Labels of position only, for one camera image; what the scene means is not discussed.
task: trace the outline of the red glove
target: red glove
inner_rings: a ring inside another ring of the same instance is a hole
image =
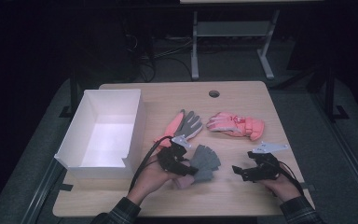
[[[178,115],[176,115],[176,117],[173,119],[173,121],[171,121],[171,123],[167,126],[167,128],[165,129],[164,135],[157,137],[154,140],[154,142],[157,142],[159,139],[163,138],[164,136],[173,137],[176,130],[181,125],[184,117],[185,117],[185,111],[181,110],[181,112]],[[170,146],[171,146],[170,139],[165,139],[159,144],[159,147],[157,148],[157,150],[161,149],[162,147],[170,147]]]
[[[264,131],[264,121],[251,117],[220,112],[209,119],[206,127],[213,132],[222,132],[231,136],[249,136],[252,141],[261,137]]]

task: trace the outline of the glove finger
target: glove finger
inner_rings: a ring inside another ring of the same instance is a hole
[[[250,135],[252,133],[252,129],[253,129],[252,120],[253,119],[251,117],[247,117],[245,119],[245,133],[246,133],[246,135]]]
[[[229,112],[219,112],[216,115],[212,116],[211,119],[230,119],[231,117],[235,116],[235,114]]]
[[[241,130],[238,129],[237,126],[227,125],[227,123],[213,124],[210,125],[208,129],[213,132],[231,131],[231,132],[241,133]]]
[[[211,126],[211,125],[219,124],[219,123],[232,123],[232,121],[227,120],[227,119],[214,119],[214,120],[209,120],[209,121],[206,123],[206,126],[209,127],[209,126]]]
[[[197,123],[186,135],[186,140],[195,137],[202,130],[202,123]]]
[[[221,133],[225,133],[225,134],[228,134],[230,136],[234,136],[234,137],[244,137],[243,133],[238,133],[238,132],[221,132]]]
[[[196,116],[194,118],[192,118],[187,124],[188,126],[190,126],[190,128],[192,128],[194,125],[196,125],[197,123],[201,122],[201,118],[200,116]]]
[[[189,123],[194,117],[194,111],[188,112],[187,116],[185,117],[185,124]]]
[[[205,150],[205,146],[198,145],[196,151],[194,152],[193,158],[190,160],[190,165],[199,168],[200,161],[203,160],[203,153]]]
[[[178,115],[171,121],[171,123],[165,129],[165,135],[173,136],[176,130],[181,126],[185,116],[185,110],[181,110]]]
[[[216,170],[217,167],[221,165],[220,160],[214,151],[212,153],[205,151],[204,159],[201,162],[199,162],[199,164],[200,164],[200,169],[203,170],[205,169]]]
[[[194,175],[194,183],[199,183],[203,181],[209,181],[213,179],[213,172],[212,170],[202,170],[198,171]]]
[[[253,120],[253,132],[250,136],[252,141],[255,141],[263,135],[264,132],[264,121],[261,119]]]
[[[177,188],[186,189],[186,188],[188,188],[188,186],[190,186],[194,183],[194,176],[185,175],[185,176],[181,176],[179,178],[175,178],[172,181],[176,185]]]
[[[171,141],[170,139],[164,139],[160,144],[160,147],[170,147],[171,146]]]

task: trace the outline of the open box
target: open box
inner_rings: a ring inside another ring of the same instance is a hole
[[[132,178],[145,120],[141,90],[86,90],[54,158],[77,178]]]

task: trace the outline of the hand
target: hand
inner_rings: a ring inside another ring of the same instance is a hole
[[[288,172],[286,167],[284,167],[282,164],[281,168],[283,168],[284,171]],[[272,192],[274,192],[278,196],[278,198],[280,198],[281,201],[283,201],[284,203],[301,196],[296,186],[292,182],[290,182],[290,180],[286,176],[282,174],[279,174],[276,180],[265,179],[259,180],[257,181],[257,183],[260,183],[266,188],[272,190]]]
[[[146,163],[146,167],[137,178],[127,198],[133,203],[140,205],[147,195],[161,188],[168,180],[177,177],[179,175],[164,171],[158,163],[157,156],[154,155]]]

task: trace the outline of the cable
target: cable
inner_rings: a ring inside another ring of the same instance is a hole
[[[176,47],[174,49],[169,49],[167,51],[164,51],[164,52],[161,52],[160,54],[155,55],[154,59],[157,59],[157,58],[160,58],[160,57],[163,57],[163,56],[167,56],[167,55],[171,55],[171,54],[180,52],[180,51],[182,51],[184,49],[188,49],[188,47],[191,47],[192,42],[193,41],[190,39],[184,45],[181,45],[181,46]],[[147,56],[141,57],[141,59],[150,60]]]
[[[229,48],[228,43],[220,44],[211,38],[209,38],[208,41],[205,41],[205,42],[202,42],[201,38],[200,38],[197,42],[200,42],[198,44],[198,50],[197,50],[198,54],[216,54],[216,53],[226,51]]]
[[[126,37],[131,37],[132,39],[135,40],[134,46],[132,47],[132,49],[136,49],[136,47],[138,47],[138,38],[136,38],[135,35],[126,35]]]
[[[165,139],[172,139],[171,136],[165,136],[162,137],[161,139],[159,139],[155,145],[153,145],[150,150],[147,152],[147,154],[145,155],[144,159],[142,160],[141,164],[139,165],[138,169],[135,172],[135,175],[132,178],[131,181],[131,185],[130,185],[130,189],[129,192],[132,190],[133,186],[135,185],[136,179],[138,179],[138,176],[141,174],[141,172],[143,171],[143,169],[146,167],[146,163],[149,160],[150,156],[153,154],[153,152],[155,151],[155,149],[159,146],[159,144],[161,144],[162,141],[164,141]]]
[[[277,167],[274,164],[270,163],[269,161],[261,161],[261,162],[264,162],[264,163],[274,167],[275,169],[277,169],[280,174],[283,174],[284,176],[286,176],[289,179],[289,181],[292,182],[293,185],[295,185],[295,187],[298,189],[298,191],[300,192],[301,195],[304,195],[304,190],[302,189],[298,180],[294,179],[289,173],[287,173],[285,170],[283,170],[283,168],[281,166]]]
[[[294,179],[297,179],[295,173],[293,173],[292,169],[290,169],[290,167],[286,163],[284,163],[283,161],[279,161],[279,163],[283,164],[290,171]]]
[[[153,66],[153,65],[150,65],[150,64],[147,64],[147,63],[140,63],[140,65],[143,65],[143,66],[146,66],[146,67],[149,67],[150,69],[152,69],[153,71],[153,74],[152,74],[152,77],[151,78],[147,78],[147,74],[141,69],[140,70],[140,73],[141,73],[141,77],[144,79],[144,81],[147,83],[147,82],[151,82],[155,76],[156,76],[156,73],[157,73],[157,68],[156,66]]]
[[[179,59],[175,59],[175,58],[160,58],[159,60],[174,60],[174,61],[177,61],[177,62],[181,63],[185,67],[185,69],[187,70],[187,72],[190,74],[190,77],[191,77],[190,69],[187,67],[187,65],[184,62],[180,61]]]
[[[150,164],[155,163],[156,161],[151,161],[151,162],[149,162],[148,164],[145,165],[145,167],[147,167],[147,166],[150,165]]]

